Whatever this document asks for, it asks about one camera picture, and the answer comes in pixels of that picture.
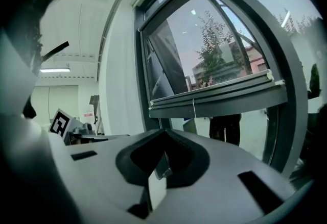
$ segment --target window frame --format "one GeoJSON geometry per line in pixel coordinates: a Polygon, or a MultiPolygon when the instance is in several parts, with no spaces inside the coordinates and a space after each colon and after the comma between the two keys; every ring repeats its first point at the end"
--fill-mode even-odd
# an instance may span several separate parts
{"type": "MultiPolygon", "coordinates": [[[[171,1],[162,1],[145,20],[143,16],[144,21],[136,28],[139,39],[142,39],[146,25],[171,1]]],[[[269,122],[263,161],[289,177],[302,148],[308,118],[306,82],[304,76],[300,76],[303,74],[300,61],[289,38],[283,34],[273,15],[259,1],[221,1],[253,35],[270,70],[267,73],[263,71],[235,79],[224,87],[218,84],[216,87],[193,90],[182,96],[178,94],[150,100],[147,94],[147,103],[142,105],[147,105],[149,117],[152,118],[208,117],[205,114],[209,112],[214,116],[222,116],[267,108],[269,122]],[[258,80],[263,80],[264,77],[268,79],[267,82],[257,85],[258,80]],[[224,88],[227,93],[223,96],[217,90],[219,88],[220,90],[224,88]]],[[[144,67],[143,49],[141,46],[136,51],[141,52],[143,56],[146,85],[147,71],[144,67]]]]}

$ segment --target black plastic part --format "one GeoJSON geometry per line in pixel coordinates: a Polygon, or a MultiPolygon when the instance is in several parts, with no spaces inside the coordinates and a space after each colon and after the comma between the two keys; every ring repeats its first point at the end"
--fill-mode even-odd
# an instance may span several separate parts
{"type": "Polygon", "coordinates": [[[89,131],[92,131],[92,125],[91,125],[91,124],[87,123],[86,126],[87,126],[87,129],[88,129],[89,131]]]}
{"type": "MultiPolygon", "coordinates": [[[[159,120],[157,118],[150,118],[149,116],[149,94],[147,93],[147,86],[143,70],[142,61],[142,47],[141,47],[141,34],[138,31],[141,23],[143,23],[143,12],[136,7],[135,8],[135,65],[136,65],[136,80],[137,90],[139,96],[139,102],[141,104],[142,119],[146,131],[160,129],[159,120]]],[[[161,118],[162,128],[170,129],[170,119],[161,118]]]]}
{"type": "Polygon", "coordinates": [[[94,143],[94,142],[102,142],[102,141],[106,141],[108,139],[91,139],[91,142],[94,143]]]}
{"type": "Polygon", "coordinates": [[[164,152],[172,171],[167,188],[191,186],[209,167],[210,158],[204,147],[171,130],[157,131],[121,150],[116,166],[128,183],[146,186],[164,152]]]}
{"type": "Polygon", "coordinates": [[[29,118],[29,119],[33,119],[36,116],[36,111],[34,110],[31,103],[31,97],[28,98],[22,113],[25,116],[25,118],[29,118]]]}
{"type": "Polygon", "coordinates": [[[54,48],[52,51],[48,52],[46,55],[44,55],[42,57],[42,62],[47,61],[49,58],[51,58],[53,55],[59,53],[60,51],[64,50],[66,47],[69,46],[68,41],[62,43],[61,45],[59,45],[58,47],[54,48]]]}
{"type": "Polygon", "coordinates": [[[238,177],[265,214],[283,204],[283,201],[253,171],[241,173],[238,177]]]}
{"type": "Polygon", "coordinates": [[[83,153],[72,154],[71,156],[74,161],[78,161],[81,159],[92,157],[94,155],[97,155],[97,153],[95,151],[88,151],[88,152],[83,152],[83,153]]]}

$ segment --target person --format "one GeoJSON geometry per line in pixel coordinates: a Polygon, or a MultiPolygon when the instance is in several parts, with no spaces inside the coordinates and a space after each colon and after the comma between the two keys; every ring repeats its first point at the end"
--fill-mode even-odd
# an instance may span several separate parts
{"type": "MultiPolygon", "coordinates": [[[[38,74],[42,63],[42,44],[40,42],[40,20],[44,16],[49,5],[55,0],[27,0],[11,15],[11,21],[4,20],[5,31],[11,40],[16,51],[29,67],[38,74]]],[[[36,112],[31,105],[29,97],[23,115],[27,118],[34,118],[36,112]]]]}
{"type": "Polygon", "coordinates": [[[210,120],[209,136],[211,139],[226,141],[237,146],[240,145],[241,114],[216,116],[210,120]]]}

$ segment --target white wall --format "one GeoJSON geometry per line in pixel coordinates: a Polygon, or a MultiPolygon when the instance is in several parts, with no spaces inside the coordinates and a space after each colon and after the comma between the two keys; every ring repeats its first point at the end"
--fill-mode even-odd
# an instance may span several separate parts
{"type": "Polygon", "coordinates": [[[37,86],[34,87],[31,101],[40,125],[48,125],[58,108],[72,117],[83,121],[83,112],[89,105],[92,95],[99,95],[97,82],[79,83],[72,86],[37,86]]]}
{"type": "Polygon", "coordinates": [[[58,109],[79,117],[78,86],[34,87],[31,103],[37,114],[34,120],[41,126],[49,125],[58,109]]]}
{"type": "MultiPolygon", "coordinates": [[[[106,135],[144,132],[136,84],[134,1],[121,1],[102,53],[99,93],[106,135]]],[[[109,0],[108,9],[113,2],[109,0]]]]}

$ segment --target person's legs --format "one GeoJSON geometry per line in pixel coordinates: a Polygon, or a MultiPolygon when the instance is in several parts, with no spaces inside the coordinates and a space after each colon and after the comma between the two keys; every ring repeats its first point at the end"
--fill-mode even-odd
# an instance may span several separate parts
{"type": "Polygon", "coordinates": [[[210,120],[209,136],[211,139],[225,141],[224,120],[221,117],[213,117],[210,120]]]}
{"type": "Polygon", "coordinates": [[[226,117],[226,142],[240,145],[241,130],[240,130],[240,114],[234,114],[226,117]]]}

